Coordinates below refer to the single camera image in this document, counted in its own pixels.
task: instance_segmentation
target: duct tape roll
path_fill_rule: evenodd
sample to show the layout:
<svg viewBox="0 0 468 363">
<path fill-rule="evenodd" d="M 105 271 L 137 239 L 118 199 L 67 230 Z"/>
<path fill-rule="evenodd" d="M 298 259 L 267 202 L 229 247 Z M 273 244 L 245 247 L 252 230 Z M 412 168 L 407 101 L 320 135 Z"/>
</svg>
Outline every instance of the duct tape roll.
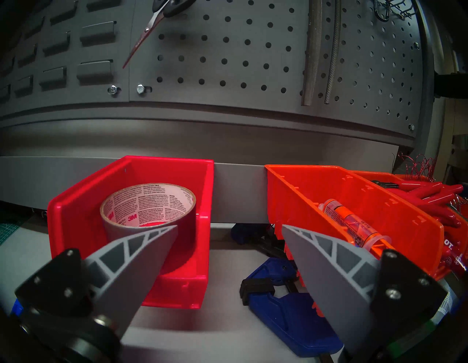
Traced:
<svg viewBox="0 0 468 363">
<path fill-rule="evenodd" d="M 161 268 L 182 266 L 195 249 L 195 194 L 174 184 L 140 184 L 121 189 L 102 202 L 100 213 L 108 242 L 164 226 L 178 226 L 178 236 Z"/>
</svg>

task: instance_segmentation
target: scissors blade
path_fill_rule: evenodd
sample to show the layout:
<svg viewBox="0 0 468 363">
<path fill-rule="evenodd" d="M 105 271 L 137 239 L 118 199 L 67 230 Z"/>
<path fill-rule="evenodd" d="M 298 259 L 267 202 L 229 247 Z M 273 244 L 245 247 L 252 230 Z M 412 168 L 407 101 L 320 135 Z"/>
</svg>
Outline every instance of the scissors blade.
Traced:
<svg viewBox="0 0 468 363">
<path fill-rule="evenodd" d="M 130 59 L 133 57 L 133 55 L 135 54 L 135 52 L 138 50 L 138 48 L 140 48 L 140 45 L 144 42 L 144 40 L 146 38 L 148 38 L 148 36 L 151 34 L 151 32 L 153 31 L 154 28 L 156 28 L 156 26 L 159 24 L 159 22 L 164 19 L 164 14 L 162 13 L 164 7 L 170 2 L 171 0 L 167 0 L 166 3 L 163 5 L 163 7 L 161 9 L 159 9 L 157 12 L 155 12 L 153 14 L 153 17 L 151 18 L 151 20 L 149 21 L 148 25 L 146 26 L 145 30 L 143 31 L 143 33 L 141 33 L 140 35 L 140 38 L 138 39 L 138 41 L 136 42 L 136 44 L 134 45 L 134 47 L 132 48 L 132 51 L 130 52 L 130 55 L 128 56 L 127 60 L 125 61 L 124 63 L 124 66 L 122 67 L 125 68 L 125 66 L 128 64 L 128 62 L 130 62 Z"/>
</svg>

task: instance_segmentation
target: scissors handle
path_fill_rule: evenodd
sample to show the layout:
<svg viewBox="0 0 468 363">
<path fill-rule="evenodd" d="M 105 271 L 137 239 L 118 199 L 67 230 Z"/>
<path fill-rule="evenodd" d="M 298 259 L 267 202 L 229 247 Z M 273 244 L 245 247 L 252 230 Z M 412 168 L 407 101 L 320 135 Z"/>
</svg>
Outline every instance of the scissors handle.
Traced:
<svg viewBox="0 0 468 363">
<path fill-rule="evenodd" d="M 162 10 L 165 18 L 170 18 L 182 11 L 187 10 L 196 0 L 171 0 Z M 164 0 L 153 0 L 153 13 L 157 12 L 164 5 Z"/>
</svg>

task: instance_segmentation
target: pegboard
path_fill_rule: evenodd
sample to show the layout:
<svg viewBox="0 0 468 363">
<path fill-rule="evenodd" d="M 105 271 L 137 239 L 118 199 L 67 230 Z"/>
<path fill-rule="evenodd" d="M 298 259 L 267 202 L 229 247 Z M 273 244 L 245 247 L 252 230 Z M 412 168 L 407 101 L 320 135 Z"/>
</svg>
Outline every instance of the pegboard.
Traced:
<svg viewBox="0 0 468 363">
<path fill-rule="evenodd" d="M 151 0 L 138 1 L 136 42 Z M 273 110 L 376 126 L 412 135 L 422 87 L 417 21 L 373 14 L 373 1 L 342 1 L 333 100 L 323 103 L 334 1 L 323 2 L 322 46 L 312 106 L 301 106 L 308 2 L 198 0 L 164 19 L 130 62 L 130 100 Z M 136 86 L 151 92 L 139 95 Z"/>
</svg>

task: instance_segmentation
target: gray table surface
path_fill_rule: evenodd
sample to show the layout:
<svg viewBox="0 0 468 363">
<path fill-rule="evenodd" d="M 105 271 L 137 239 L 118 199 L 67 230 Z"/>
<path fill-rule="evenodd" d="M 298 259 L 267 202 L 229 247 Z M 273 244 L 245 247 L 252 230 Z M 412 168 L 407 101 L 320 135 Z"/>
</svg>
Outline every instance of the gray table surface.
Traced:
<svg viewBox="0 0 468 363">
<path fill-rule="evenodd" d="M 298 358 L 239 298 L 241 281 L 267 257 L 212 226 L 209 283 L 200 310 L 142 306 L 122 338 L 123 362 L 318 362 Z M 10 312 L 14 290 L 51 259 L 47 227 L 32 217 L 0 246 L 0 306 Z M 337 362 L 339 353 L 332 356 Z"/>
</svg>

